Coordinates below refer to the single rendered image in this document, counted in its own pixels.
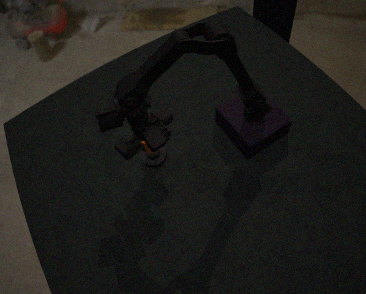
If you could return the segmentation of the orange knob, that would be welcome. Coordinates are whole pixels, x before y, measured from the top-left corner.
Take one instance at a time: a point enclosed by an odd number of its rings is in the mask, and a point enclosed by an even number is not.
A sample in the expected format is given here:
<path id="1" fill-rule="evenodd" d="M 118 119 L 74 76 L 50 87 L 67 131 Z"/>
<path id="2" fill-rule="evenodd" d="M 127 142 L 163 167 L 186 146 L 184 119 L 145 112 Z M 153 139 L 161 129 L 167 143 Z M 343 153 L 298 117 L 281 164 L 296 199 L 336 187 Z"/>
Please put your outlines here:
<path id="1" fill-rule="evenodd" d="M 140 141 L 141 142 L 141 141 Z M 141 144 L 142 145 L 144 145 L 145 147 L 145 150 L 146 150 L 146 153 L 153 153 L 150 149 L 149 149 L 149 147 L 146 145 L 146 143 L 143 141 L 143 142 L 141 142 Z"/>

